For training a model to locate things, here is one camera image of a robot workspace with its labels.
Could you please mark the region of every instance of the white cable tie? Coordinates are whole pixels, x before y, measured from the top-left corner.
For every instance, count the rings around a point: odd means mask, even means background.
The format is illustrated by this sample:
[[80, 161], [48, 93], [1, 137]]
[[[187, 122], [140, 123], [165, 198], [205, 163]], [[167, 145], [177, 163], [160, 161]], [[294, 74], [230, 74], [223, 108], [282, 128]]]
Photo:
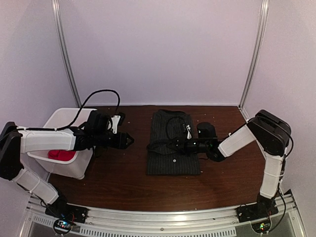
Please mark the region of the white cable tie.
[[284, 176], [284, 174], [282, 174], [282, 175], [273, 175], [273, 174], [269, 174], [268, 172], [265, 172], [265, 171], [264, 171], [264, 173], [265, 173], [265, 174], [268, 174], [268, 175], [270, 175], [270, 176], [272, 176], [272, 177], [278, 177], [278, 178]]

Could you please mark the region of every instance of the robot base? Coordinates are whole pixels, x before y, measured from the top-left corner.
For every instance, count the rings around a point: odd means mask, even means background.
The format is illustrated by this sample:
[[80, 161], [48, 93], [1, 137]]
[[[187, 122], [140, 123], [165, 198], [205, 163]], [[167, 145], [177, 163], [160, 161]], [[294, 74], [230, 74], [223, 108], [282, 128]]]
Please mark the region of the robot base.
[[238, 220], [240, 223], [267, 218], [268, 215], [278, 214], [276, 203], [273, 201], [269, 209], [262, 206], [262, 203], [240, 206], [237, 208]]
[[[85, 207], [81, 207], [81, 206], [74, 206], [74, 205], [68, 205], [66, 206], [69, 215], [66, 217], [67, 220], [72, 221], [73, 220], [73, 215], [74, 214], [74, 222], [78, 222], [78, 223], [85, 223], [85, 219], [87, 216], [87, 212], [88, 209]], [[53, 207], [50, 207], [49, 209], [46, 208], [45, 210], [45, 214], [49, 215], [49, 216], [53, 216], [55, 217], [55, 215], [52, 213], [55, 212]]]

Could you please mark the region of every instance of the white arm segment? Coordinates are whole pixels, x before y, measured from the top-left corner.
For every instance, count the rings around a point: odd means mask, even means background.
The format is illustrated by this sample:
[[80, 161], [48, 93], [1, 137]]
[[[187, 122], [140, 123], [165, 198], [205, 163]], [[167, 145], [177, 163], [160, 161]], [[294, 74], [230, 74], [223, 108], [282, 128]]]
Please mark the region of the white arm segment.
[[[247, 124], [245, 124], [221, 142], [218, 146], [218, 150], [224, 157], [229, 157], [234, 152], [256, 140], [256, 137], [247, 127]], [[264, 152], [264, 156], [266, 159], [266, 165], [260, 195], [271, 199], [277, 192], [284, 157], [272, 156], [266, 152]]]
[[271, 199], [277, 192], [284, 157], [272, 156], [266, 152], [264, 152], [264, 154], [266, 157], [266, 166], [260, 188], [260, 195]]
[[114, 116], [111, 117], [111, 120], [112, 120], [112, 124], [109, 123], [108, 129], [112, 128], [112, 132], [114, 134], [117, 134], [120, 116], [119, 115], [114, 115]]
[[18, 176], [12, 179], [12, 181], [21, 185], [30, 193], [39, 196], [47, 204], [53, 204], [58, 198], [56, 189], [26, 166], [20, 170]]
[[252, 134], [247, 124], [242, 126], [228, 138], [219, 144], [218, 149], [224, 157], [229, 157], [239, 149], [248, 145], [249, 143], [256, 140], [256, 137]]
[[21, 137], [21, 153], [65, 150], [70, 151], [75, 146], [76, 137], [70, 129], [62, 131], [19, 131]]

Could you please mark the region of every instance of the metal frame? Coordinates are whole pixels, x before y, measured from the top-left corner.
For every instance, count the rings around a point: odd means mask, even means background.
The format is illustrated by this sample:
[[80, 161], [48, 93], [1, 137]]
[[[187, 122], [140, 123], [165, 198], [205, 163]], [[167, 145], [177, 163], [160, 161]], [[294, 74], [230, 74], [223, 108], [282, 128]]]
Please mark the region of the metal frame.
[[74, 74], [73, 74], [73, 71], [71, 69], [68, 51], [67, 51], [67, 47], [66, 47], [66, 41], [65, 41], [63, 25], [62, 25], [62, 21], [61, 21], [60, 9], [59, 9], [59, 0], [52, 0], [52, 5], [53, 5], [53, 13], [54, 13], [54, 17], [55, 17], [55, 22], [56, 22], [57, 35], [58, 35], [59, 44], [60, 44], [60, 50], [62, 53], [62, 58], [64, 61], [64, 65], [65, 65], [67, 77], [69, 80], [70, 88], [71, 88], [71, 91], [72, 91], [73, 96], [75, 98], [77, 107], [80, 107], [81, 100], [80, 100], [78, 89], [77, 89], [77, 86], [75, 83]]
[[259, 18], [259, 25], [258, 25], [258, 31], [257, 31], [257, 38], [255, 43], [255, 48], [253, 50], [253, 55], [251, 59], [251, 64], [247, 76], [246, 85], [244, 87], [242, 97], [240, 100], [239, 107], [243, 109], [243, 106], [246, 102], [247, 96], [249, 94], [249, 89], [253, 80], [254, 72], [257, 66], [257, 62], [259, 59], [259, 53], [263, 41], [263, 36], [265, 34], [266, 25], [267, 25], [267, 18], [268, 18], [268, 10], [269, 10], [269, 0], [262, 0], [261, 4], [261, 12], [260, 12], [260, 18]]
[[[294, 197], [291, 194], [284, 196], [286, 212], [295, 218], [293, 223], [296, 237], [305, 237], [304, 227], [300, 219]], [[276, 198], [279, 213], [283, 214], [284, 205], [280, 197]], [[207, 237], [211, 233], [229, 233], [222, 236], [236, 236], [235, 227], [249, 225], [250, 222], [239, 223], [237, 218], [237, 206], [217, 208], [199, 211], [175, 211], [175, 212], [132, 212], [117, 211], [102, 208], [87, 207], [87, 219], [85, 224], [77, 223], [74, 234], [82, 236], [138, 236], [138, 237]], [[20, 237], [27, 237], [33, 222], [51, 226], [55, 218], [45, 215], [45, 208], [40, 205], [40, 200], [31, 197], [27, 206], [25, 222]]]

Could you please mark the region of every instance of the white wall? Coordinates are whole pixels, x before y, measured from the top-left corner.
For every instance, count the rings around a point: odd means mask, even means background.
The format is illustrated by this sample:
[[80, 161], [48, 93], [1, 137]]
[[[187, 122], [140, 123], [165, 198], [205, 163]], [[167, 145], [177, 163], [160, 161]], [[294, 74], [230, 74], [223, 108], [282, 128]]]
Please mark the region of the white wall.
[[[261, 0], [60, 2], [81, 100], [100, 88], [122, 104], [237, 105]], [[89, 104], [114, 104], [100, 94]]]
[[[0, 127], [7, 121], [42, 126], [75, 102], [67, 81], [50, 0], [0, 2]], [[34, 160], [24, 162], [41, 176]], [[17, 236], [29, 195], [0, 179], [0, 236]]]
[[316, 2], [270, 1], [260, 59], [245, 109], [266, 109], [287, 121], [295, 148], [283, 187], [291, 188], [308, 232], [316, 233]]

